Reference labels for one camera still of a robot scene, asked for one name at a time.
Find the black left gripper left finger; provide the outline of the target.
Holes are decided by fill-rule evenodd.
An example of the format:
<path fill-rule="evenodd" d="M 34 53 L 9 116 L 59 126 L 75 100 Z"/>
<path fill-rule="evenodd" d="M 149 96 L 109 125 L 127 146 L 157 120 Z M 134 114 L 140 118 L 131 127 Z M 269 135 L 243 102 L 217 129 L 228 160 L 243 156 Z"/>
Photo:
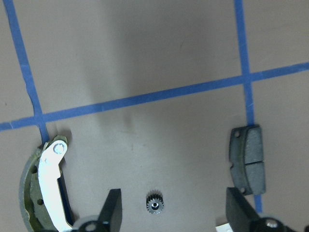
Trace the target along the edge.
<path fill-rule="evenodd" d="M 98 222 L 103 232 L 119 232 L 122 224 L 121 189 L 111 189 L 99 214 Z"/>

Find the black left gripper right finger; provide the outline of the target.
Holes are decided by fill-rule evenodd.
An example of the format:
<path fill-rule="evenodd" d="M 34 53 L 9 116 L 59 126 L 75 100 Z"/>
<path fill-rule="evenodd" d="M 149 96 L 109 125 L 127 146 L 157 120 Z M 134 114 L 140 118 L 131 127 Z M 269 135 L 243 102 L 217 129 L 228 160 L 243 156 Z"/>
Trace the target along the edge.
<path fill-rule="evenodd" d="M 238 188 L 226 188 L 225 214 L 234 232 L 254 232 L 260 216 Z"/>

